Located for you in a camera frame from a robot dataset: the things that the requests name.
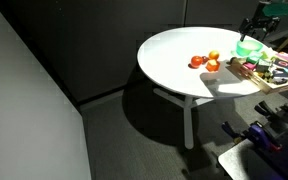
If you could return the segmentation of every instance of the green bowl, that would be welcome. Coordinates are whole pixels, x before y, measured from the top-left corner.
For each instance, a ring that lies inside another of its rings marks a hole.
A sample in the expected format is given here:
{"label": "green bowl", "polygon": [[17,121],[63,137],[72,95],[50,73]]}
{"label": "green bowl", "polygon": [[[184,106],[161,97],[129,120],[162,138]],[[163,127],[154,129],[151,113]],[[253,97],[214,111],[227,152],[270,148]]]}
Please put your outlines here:
{"label": "green bowl", "polygon": [[263,44],[254,40],[238,41],[236,43],[236,53],[240,56],[248,56],[252,51],[260,51]]}

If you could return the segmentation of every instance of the white wall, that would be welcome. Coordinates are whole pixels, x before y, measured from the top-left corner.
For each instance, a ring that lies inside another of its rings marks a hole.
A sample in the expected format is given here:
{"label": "white wall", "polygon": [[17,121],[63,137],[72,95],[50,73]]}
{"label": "white wall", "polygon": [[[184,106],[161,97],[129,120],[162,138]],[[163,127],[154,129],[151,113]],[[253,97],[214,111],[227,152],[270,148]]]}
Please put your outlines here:
{"label": "white wall", "polygon": [[81,115],[0,14],[0,180],[91,179]]}

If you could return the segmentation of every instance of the table leg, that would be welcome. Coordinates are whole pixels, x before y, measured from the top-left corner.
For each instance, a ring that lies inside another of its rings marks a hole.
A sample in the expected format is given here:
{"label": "table leg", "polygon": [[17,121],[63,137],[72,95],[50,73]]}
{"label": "table leg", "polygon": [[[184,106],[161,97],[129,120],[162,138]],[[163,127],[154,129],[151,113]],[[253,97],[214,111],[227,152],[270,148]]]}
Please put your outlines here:
{"label": "table leg", "polygon": [[288,45],[288,37],[287,39],[276,49],[277,52],[280,52],[285,46]]}
{"label": "table leg", "polygon": [[192,112],[191,112],[192,102],[193,102],[193,97],[191,97],[191,96],[185,97],[185,102],[184,102],[184,137],[185,137],[185,147],[187,149],[192,149],[194,147]]}
{"label": "table leg", "polygon": [[200,106],[209,101],[213,101],[213,99],[204,99],[198,98],[193,101],[193,97],[185,96],[185,101],[182,101],[174,96],[169,95],[168,93],[155,88],[153,90],[157,95],[173,102],[174,104],[180,106],[184,110],[184,140],[185,147],[187,149],[192,149],[194,147],[194,139],[193,139],[193,126],[192,126],[192,111],[191,109],[197,106]]}

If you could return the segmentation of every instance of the table top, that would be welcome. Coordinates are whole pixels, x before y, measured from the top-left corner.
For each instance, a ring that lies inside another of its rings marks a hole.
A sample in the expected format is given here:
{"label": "table top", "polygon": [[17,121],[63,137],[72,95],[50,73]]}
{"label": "table top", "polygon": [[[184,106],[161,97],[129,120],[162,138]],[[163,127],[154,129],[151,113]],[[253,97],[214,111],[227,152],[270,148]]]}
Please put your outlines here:
{"label": "table top", "polygon": [[[235,76],[226,64],[234,56],[232,51],[240,37],[237,32],[210,27],[164,31],[141,45],[138,63],[153,82],[182,95],[211,99],[249,95],[258,92],[258,87]],[[245,39],[255,40],[249,36]],[[208,56],[212,50],[220,53],[218,72],[208,72],[205,64],[198,69],[189,67],[193,56]]]}

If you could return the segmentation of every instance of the orange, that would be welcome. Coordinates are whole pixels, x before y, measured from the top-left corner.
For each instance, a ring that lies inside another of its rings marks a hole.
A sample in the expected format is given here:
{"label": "orange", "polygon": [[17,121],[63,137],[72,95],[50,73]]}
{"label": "orange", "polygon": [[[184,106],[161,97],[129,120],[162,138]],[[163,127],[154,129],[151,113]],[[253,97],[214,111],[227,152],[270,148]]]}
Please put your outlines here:
{"label": "orange", "polygon": [[217,60],[220,57],[220,53],[216,50],[213,50],[208,54],[208,57],[210,59],[216,59]]}

